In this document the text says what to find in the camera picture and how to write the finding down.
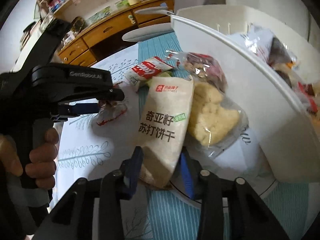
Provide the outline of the person's left hand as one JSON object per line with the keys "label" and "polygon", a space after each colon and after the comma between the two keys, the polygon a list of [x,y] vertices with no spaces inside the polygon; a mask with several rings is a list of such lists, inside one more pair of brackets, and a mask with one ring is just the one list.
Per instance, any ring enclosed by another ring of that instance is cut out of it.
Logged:
{"label": "person's left hand", "polygon": [[56,129],[48,129],[44,135],[44,144],[30,152],[31,163],[22,166],[14,141],[1,135],[1,163],[7,172],[19,177],[25,171],[30,178],[36,180],[39,188],[52,189],[55,186],[56,163],[54,159],[57,157],[56,144],[58,142],[59,134]]}

